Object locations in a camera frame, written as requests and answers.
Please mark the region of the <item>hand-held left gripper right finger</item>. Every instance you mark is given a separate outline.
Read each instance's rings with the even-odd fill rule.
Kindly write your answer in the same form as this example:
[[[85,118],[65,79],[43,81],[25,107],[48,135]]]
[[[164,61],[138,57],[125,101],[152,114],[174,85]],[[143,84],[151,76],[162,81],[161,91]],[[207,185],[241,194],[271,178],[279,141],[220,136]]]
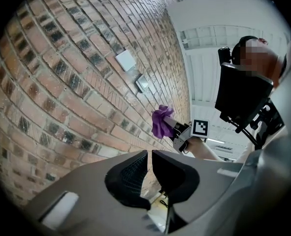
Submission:
[[[152,151],[152,167],[170,203],[188,200],[199,185],[196,169],[173,159],[164,151]]]

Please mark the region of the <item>white wall switch plate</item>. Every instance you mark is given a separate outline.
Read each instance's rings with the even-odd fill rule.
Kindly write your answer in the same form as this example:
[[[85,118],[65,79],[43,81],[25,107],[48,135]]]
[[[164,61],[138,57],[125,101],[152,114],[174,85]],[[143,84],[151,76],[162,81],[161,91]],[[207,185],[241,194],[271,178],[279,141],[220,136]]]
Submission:
[[[115,59],[125,72],[135,68],[136,61],[129,50],[121,52],[115,56]]]

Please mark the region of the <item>black wall thermostat display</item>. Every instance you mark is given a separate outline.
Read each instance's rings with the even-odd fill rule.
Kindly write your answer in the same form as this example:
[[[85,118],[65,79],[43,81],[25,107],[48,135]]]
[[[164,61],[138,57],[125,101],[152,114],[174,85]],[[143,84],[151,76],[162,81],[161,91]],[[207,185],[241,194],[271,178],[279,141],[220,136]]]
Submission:
[[[147,79],[145,78],[144,74],[142,74],[136,81],[136,85],[138,86],[139,90],[144,93],[145,90],[148,88],[149,83]]]

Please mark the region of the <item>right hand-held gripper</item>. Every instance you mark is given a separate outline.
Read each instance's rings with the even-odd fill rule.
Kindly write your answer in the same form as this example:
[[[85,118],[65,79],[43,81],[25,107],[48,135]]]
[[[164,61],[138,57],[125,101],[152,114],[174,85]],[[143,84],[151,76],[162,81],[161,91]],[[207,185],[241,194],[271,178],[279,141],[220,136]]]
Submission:
[[[209,134],[209,122],[206,120],[193,120],[193,124],[181,124],[171,117],[165,117],[165,123],[173,128],[170,140],[173,142],[173,148],[178,153],[185,152],[188,146],[188,139],[199,137],[206,142]]]

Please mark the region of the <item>purple cleaning cloth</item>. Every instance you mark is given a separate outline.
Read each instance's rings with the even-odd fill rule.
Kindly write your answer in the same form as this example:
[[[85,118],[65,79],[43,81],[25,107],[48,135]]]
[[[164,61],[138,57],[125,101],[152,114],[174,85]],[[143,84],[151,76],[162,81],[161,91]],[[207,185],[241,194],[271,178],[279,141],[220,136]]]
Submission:
[[[164,122],[165,117],[171,117],[174,110],[169,106],[159,105],[152,113],[152,133],[158,139],[173,136],[173,128]]]

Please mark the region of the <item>person's right forearm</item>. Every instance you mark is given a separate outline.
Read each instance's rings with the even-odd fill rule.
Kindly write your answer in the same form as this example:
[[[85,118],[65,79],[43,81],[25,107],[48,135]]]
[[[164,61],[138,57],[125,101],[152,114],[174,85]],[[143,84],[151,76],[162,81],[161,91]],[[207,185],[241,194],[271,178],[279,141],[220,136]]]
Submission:
[[[188,139],[187,151],[191,152],[195,158],[221,161],[221,158],[199,137]]]

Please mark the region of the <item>black screen mount bracket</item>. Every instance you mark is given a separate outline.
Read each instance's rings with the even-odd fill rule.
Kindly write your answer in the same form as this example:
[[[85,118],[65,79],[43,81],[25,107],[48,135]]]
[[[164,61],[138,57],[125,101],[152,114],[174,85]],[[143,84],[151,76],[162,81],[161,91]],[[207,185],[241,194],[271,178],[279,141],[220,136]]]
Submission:
[[[277,111],[274,104],[269,100],[265,106],[259,111],[258,117],[250,122],[250,127],[258,131],[254,137],[256,144],[255,150],[261,149],[265,144],[267,138],[281,128],[283,128],[284,122]]]

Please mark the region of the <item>black chest-mounted screen device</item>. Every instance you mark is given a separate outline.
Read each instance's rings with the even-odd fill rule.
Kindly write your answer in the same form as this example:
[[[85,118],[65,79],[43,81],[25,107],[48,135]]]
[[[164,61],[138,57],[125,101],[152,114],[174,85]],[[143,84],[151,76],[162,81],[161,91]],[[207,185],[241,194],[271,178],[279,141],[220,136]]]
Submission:
[[[215,109],[220,111],[222,120],[234,125],[235,132],[240,133],[263,108],[272,89],[272,80],[224,62]]]

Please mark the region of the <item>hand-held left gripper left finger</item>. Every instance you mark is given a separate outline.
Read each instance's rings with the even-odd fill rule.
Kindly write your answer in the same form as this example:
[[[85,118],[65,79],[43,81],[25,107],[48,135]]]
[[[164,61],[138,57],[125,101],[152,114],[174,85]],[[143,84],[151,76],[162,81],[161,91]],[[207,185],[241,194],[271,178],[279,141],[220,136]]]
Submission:
[[[141,197],[142,184],[147,175],[148,152],[143,150],[112,167],[105,176],[108,192],[127,207],[149,210],[150,202]]]

